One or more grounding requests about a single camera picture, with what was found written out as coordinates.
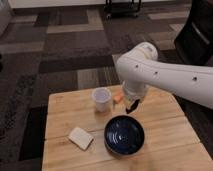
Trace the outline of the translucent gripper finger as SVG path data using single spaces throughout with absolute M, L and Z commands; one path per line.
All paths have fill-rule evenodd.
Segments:
M 126 109 L 129 110 L 131 108 L 131 101 L 126 97 L 124 97 L 124 104 L 126 106 Z
M 144 100 L 144 98 L 140 98 L 140 99 L 138 99 L 138 100 L 136 100 L 137 101 L 137 106 L 139 105 L 139 104 L 141 104 L 142 102 L 143 102 L 143 100 Z

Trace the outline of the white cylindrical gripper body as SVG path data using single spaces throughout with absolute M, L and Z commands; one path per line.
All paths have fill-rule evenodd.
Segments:
M 122 84 L 124 97 L 128 101 L 143 100 L 147 93 L 147 86 L 143 83 L 124 81 Z

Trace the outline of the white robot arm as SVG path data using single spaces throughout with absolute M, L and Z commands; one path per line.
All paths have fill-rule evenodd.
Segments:
M 213 109 L 213 67 L 159 62 L 156 47 L 142 42 L 117 60 L 116 69 L 127 110 L 143 101 L 148 85 Z

